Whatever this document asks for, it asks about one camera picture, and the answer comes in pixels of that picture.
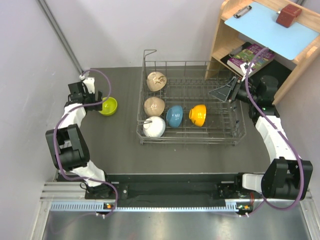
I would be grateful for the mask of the yellow-green bowl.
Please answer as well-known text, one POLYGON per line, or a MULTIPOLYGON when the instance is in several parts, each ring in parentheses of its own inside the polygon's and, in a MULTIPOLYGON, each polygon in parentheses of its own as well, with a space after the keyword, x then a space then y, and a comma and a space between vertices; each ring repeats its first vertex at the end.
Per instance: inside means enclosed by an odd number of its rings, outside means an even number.
POLYGON ((104 97, 102 99, 102 110, 99 111, 100 114, 103 116, 111 116, 113 115, 118 108, 118 102, 113 97, 104 97))

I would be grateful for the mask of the orange bowl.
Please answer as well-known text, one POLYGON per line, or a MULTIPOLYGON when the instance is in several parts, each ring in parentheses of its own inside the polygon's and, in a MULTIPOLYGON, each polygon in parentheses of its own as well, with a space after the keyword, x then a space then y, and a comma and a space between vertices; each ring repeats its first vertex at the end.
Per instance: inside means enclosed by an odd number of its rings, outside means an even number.
POLYGON ((189 111, 189 119, 198 127, 202 127, 206 121, 207 108, 204 104, 198 104, 189 111))

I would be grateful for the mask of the tan speckled bowl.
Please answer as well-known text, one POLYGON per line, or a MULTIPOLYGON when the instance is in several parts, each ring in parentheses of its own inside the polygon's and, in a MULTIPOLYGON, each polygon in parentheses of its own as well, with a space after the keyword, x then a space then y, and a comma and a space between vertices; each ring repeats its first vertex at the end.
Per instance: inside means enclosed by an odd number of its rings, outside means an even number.
POLYGON ((165 109, 165 102, 158 97, 149 97, 143 105, 144 112, 149 117, 159 117, 165 109))

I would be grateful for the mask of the cream bowl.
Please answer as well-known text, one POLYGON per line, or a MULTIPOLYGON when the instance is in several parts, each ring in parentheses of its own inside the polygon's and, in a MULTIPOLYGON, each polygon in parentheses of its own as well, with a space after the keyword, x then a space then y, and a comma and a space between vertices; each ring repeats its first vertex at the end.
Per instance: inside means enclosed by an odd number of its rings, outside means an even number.
POLYGON ((158 71, 151 72, 146 79, 146 84, 151 92, 161 90, 167 83, 167 77, 158 71))

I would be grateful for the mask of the blue bowl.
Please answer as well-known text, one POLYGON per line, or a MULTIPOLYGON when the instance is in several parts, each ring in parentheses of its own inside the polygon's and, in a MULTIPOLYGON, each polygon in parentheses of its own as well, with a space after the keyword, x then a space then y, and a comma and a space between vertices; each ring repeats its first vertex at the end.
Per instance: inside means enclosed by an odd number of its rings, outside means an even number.
POLYGON ((183 119, 183 108, 181 105, 170 107, 166 114, 166 121, 171 128, 178 128, 183 119))

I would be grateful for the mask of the white bowl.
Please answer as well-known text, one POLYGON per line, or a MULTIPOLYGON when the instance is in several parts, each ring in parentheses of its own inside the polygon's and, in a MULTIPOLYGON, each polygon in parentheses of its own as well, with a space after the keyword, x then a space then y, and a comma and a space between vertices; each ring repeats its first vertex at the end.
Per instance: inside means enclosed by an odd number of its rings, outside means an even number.
POLYGON ((165 121, 159 116, 151 116, 143 123, 144 135, 151 138, 161 137, 166 129, 165 121))

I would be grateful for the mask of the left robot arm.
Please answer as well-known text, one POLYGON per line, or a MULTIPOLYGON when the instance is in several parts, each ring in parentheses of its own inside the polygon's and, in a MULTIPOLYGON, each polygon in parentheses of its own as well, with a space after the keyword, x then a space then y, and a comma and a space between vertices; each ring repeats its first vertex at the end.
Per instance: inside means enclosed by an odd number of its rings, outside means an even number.
POLYGON ((88 111, 102 110, 103 93, 99 91, 96 94, 93 77, 71 83, 68 88, 70 94, 61 120, 55 129, 45 133, 53 164, 61 172, 76 174, 74 179, 83 181, 90 197, 109 198, 114 187, 107 182, 106 173, 91 161, 89 148, 80 130, 88 111))

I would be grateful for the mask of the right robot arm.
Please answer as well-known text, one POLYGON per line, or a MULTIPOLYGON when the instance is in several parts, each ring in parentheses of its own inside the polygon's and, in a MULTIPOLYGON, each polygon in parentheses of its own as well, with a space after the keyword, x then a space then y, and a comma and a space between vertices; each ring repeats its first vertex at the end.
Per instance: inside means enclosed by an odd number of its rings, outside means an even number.
POLYGON ((264 174, 242 173, 233 185, 233 192, 245 198, 251 191, 269 199, 303 200, 311 180, 313 165, 303 160, 299 166, 297 158, 286 143, 278 111, 272 105, 278 89, 278 80, 264 75, 248 83, 239 77, 232 77, 221 87, 209 91, 211 97, 223 102, 236 100, 249 104, 249 117, 260 133, 268 151, 270 165, 264 174))

